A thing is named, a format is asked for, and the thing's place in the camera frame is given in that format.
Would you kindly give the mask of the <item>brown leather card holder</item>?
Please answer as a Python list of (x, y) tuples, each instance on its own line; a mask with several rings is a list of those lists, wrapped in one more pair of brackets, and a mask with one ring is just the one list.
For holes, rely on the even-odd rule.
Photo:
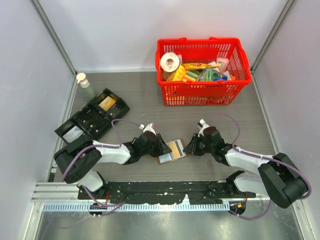
[(170, 163), (176, 160), (183, 159), (189, 154), (184, 152), (186, 146), (183, 139), (179, 138), (176, 140), (168, 141), (166, 145), (170, 148), (171, 152), (163, 154), (157, 157), (159, 165)]

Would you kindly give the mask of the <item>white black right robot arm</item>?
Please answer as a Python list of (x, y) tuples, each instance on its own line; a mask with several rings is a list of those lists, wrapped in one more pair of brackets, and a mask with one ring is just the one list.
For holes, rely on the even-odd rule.
[(226, 143), (214, 126), (195, 133), (183, 151), (194, 156), (210, 154), (218, 163), (241, 168), (257, 176), (245, 180), (245, 173), (241, 173), (228, 182), (225, 190), (233, 198), (243, 192), (257, 193), (268, 196), (277, 206), (286, 209), (310, 189), (286, 154), (272, 156), (245, 151)]

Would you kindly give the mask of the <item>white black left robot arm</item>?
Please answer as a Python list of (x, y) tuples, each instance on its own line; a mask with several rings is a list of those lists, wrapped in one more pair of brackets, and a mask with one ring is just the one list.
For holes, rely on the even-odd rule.
[(93, 170), (96, 164), (130, 165), (143, 156), (157, 158), (171, 152), (159, 133), (147, 130), (138, 138), (121, 145), (104, 144), (83, 135), (57, 151), (54, 160), (62, 173), (63, 182), (80, 184), (87, 199), (102, 199), (107, 193), (107, 183), (100, 173)]

